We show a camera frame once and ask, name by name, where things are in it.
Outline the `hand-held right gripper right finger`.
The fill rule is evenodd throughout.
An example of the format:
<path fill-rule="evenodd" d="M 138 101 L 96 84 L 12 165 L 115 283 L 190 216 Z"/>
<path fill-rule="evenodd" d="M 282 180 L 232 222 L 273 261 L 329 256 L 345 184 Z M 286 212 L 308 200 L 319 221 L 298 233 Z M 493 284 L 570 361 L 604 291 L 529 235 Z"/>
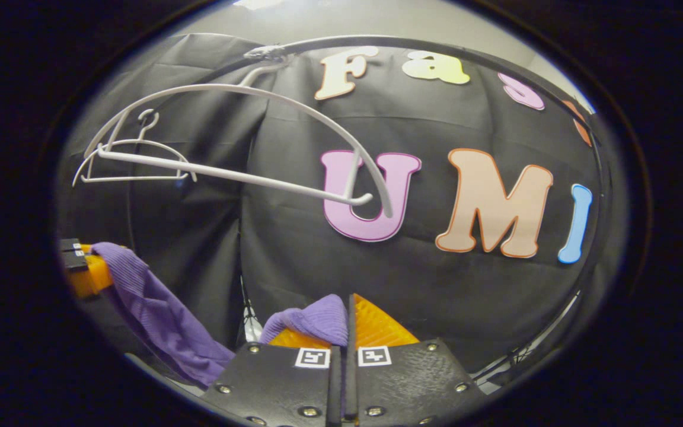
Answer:
<path fill-rule="evenodd" d="M 344 415 L 355 425 L 451 425 L 487 395 L 440 339 L 419 340 L 360 295 L 349 298 Z"/>

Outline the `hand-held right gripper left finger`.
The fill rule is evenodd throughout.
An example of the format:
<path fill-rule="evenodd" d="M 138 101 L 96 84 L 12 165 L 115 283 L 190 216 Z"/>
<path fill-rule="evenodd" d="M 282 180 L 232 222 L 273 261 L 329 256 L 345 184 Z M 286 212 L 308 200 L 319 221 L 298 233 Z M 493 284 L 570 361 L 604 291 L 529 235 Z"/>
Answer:
<path fill-rule="evenodd" d="M 201 398 L 245 426 L 339 426 L 340 348 L 285 330 L 244 344 Z"/>

